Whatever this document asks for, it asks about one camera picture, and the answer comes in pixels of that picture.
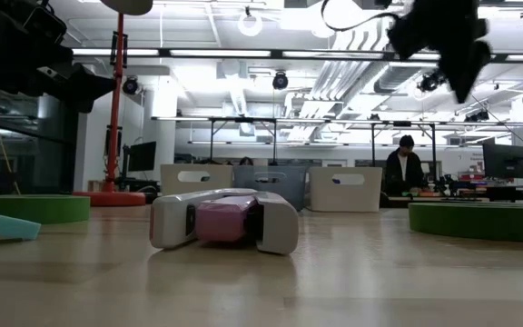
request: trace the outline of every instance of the pink cloth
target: pink cloth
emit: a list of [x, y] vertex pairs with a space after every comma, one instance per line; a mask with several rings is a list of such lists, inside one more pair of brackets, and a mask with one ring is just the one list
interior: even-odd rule
[[235, 242], [245, 235], [243, 222], [256, 204], [253, 196], [228, 196], [197, 207], [195, 231], [204, 241]]

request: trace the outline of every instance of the green platform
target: green platform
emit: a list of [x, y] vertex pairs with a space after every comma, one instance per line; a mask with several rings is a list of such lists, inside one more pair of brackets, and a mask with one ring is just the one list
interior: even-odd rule
[[0, 214], [34, 223], [74, 223], [90, 218], [90, 198], [69, 195], [1, 195]]
[[523, 204], [411, 203], [409, 223], [416, 232], [523, 242]]

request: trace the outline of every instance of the red stand base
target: red stand base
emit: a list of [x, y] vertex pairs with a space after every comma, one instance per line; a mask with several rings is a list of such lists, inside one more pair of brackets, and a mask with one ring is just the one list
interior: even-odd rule
[[146, 205], [143, 193], [125, 192], [74, 192], [75, 196], [90, 197], [91, 206], [138, 206]]

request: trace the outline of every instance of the person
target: person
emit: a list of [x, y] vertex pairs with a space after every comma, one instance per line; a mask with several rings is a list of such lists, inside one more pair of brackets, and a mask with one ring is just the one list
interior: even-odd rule
[[240, 165], [253, 165], [253, 160], [250, 157], [243, 157], [240, 160]]
[[399, 149], [389, 154], [385, 172], [387, 194], [401, 195], [403, 192], [420, 192], [423, 185], [421, 160], [413, 153], [415, 142], [410, 135], [400, 138]]

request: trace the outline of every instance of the wooden floor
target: wooden floor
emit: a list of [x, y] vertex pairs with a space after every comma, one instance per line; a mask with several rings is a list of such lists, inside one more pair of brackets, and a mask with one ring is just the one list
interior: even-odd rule
[[290, 257], [159, 252], [147, 208], [0, 242], [0, 326], [523, 326], [523, 243], [409, 230], [407, 212], [301, 218]]

